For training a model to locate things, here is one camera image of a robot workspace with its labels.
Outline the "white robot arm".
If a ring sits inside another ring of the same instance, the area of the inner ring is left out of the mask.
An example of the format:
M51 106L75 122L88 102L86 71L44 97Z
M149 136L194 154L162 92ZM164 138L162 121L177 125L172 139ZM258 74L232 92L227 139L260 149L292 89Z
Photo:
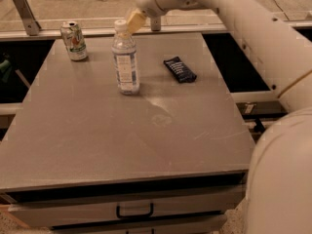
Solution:
M135 0L153 19L213 10L287 115L258 140L244 234L312 234L312 43L254 0Z

